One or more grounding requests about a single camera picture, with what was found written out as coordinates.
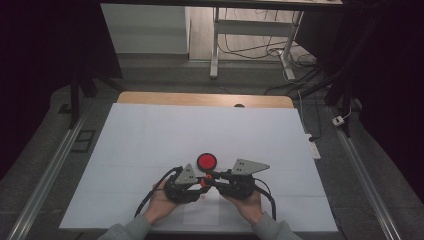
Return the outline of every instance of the metal bracket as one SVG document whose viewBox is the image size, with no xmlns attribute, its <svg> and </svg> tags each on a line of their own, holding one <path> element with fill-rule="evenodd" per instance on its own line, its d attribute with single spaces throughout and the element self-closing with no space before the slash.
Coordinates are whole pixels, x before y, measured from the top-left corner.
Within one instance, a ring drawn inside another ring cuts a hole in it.
<svg viewBox="0 0 424 240">
<path fill-rule="evenodd" d="M 197 177 L 194 174 L 193 167 L 191 164 L 187 164 L 187 166 L 183 169 L 177 179 L 175 179 L 175 184 L 196 184 Z"/>
<path fill-rule="evenodd" d="M 268 164 L 253 162 L 245 159 L 237 159 L 234 164 L 232 174 L 234 175 L 250 175 L 268 169 Z"/>
</svg>

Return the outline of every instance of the power strip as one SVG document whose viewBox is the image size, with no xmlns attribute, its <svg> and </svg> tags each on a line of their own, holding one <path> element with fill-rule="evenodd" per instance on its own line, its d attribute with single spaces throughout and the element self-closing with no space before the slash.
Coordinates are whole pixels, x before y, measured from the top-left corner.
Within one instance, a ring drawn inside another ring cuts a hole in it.
<svg viewBox="0 0 424 240">
<path fill-rule="evenodd" d="M 313 159 L 321 159 L 321 155 L 319 154 L 317 145 L 315 144 L 315 142 L 313 142 L 313 141 L 310 142 L 309 141 L 309 138 L 311 138 L 312 135 L 311 134 L 305 134 L 305 136 L 306 136 L 306 139 L 308 140 L 309 146 L 311 148 L 312 158 Z"/>
</svg>

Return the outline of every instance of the wall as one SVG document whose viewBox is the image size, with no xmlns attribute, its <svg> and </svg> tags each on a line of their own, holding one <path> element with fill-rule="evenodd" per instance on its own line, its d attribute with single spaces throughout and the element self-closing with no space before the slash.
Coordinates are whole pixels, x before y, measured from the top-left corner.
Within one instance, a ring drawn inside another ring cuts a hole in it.
<svg viewBox="0 0 424 240">
<path fill-rule="evenodd" d="M 116 53 L 188 53 L 188 7 L 101 6 Z"/>
</svg>

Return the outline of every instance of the white surface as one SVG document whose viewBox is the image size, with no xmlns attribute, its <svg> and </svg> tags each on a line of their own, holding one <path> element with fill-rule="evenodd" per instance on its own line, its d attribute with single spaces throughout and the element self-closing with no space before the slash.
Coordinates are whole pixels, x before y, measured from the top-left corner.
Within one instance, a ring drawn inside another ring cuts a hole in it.
<svg viewBox="0 0 424 240">
<path fill-rule="evenodd" d="M 337 231 L 296 109 L 141 104 L 113 105 L 60 228 L 128 223 L 155 182 L 173 167 L 196 166 L 204 152 L 220 169 L 237 158 L 269 164 L 254 177 L 271 188 L 277 220 L 294 231 Z M 155 230 L 251 231 L 231 203 L 205 196 L 207 208 L 180 206 Z M 271 214 L 268 200 L 262 203 Z"/>
<path fill-rule="evenodd" d="M 188 53 L 189 7 L 106 3 L 101 7 L 117 53 Z"/>
</svg>

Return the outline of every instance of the wooden edge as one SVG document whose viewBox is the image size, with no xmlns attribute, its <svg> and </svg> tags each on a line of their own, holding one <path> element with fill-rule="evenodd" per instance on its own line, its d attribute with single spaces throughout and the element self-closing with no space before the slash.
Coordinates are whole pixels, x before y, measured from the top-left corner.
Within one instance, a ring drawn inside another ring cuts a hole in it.
<svg viewBox="0 0 424 240">
<path fill-rule="evenodd" d="M 123 92 L 117 103 L 234 107 L 294 108 L 286 96 L 227 95 L 199 93 Z"/>
</svg>

